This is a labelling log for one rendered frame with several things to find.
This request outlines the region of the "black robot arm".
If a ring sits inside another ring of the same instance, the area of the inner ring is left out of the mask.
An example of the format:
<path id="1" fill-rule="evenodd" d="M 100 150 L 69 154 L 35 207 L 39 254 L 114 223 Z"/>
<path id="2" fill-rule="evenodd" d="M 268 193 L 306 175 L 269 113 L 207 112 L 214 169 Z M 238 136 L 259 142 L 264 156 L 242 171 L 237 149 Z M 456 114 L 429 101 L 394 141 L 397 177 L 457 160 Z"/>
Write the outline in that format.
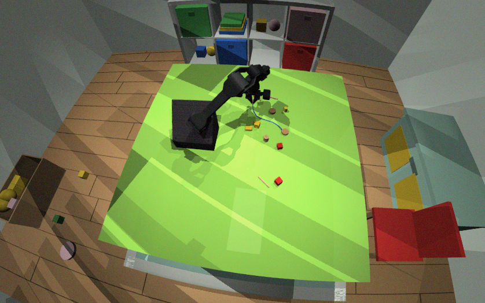
<path id="1" fill-rule="evenodd" d="M 248 73 L 246 78 L 241 73 Z M 196 130 L 198 134 L 208 128 L 212 121 L 212 115 L 225 104 L 230 97 L 236 97 L 243 94 L 251 87 L 259 85 L 260 81 L 264 81 L 267 75 L 270 74 L 270 67 L 267 65 L 250 65 L 249 67 L 238 67 L 235 71 L 229 74 L 226 81 L 223 83 L 223 90 L 205 107 L 191 114 L 188 122 Z"/>

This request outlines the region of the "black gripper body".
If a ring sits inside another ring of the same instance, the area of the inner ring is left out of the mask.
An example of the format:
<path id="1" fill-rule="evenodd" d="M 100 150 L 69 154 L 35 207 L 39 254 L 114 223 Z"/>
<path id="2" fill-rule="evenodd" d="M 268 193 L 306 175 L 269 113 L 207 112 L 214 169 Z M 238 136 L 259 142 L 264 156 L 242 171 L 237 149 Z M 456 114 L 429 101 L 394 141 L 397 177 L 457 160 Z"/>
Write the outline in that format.
<path id="1" fill-rule="evenodd" d="M 259 85 L 256 87 L 251 87 L 248 91 L 245 92 L 246 97 L 250 97 L 251 95 L 255 95 L 255 97 L 260 97 L 263 95 L 263 99 L 269 100 L 271 92 L 269 89 L 264 89 L 263 92 L 260 92 Z M 242 94 L 239 94 L 236 97 L 242 97 Z"/>

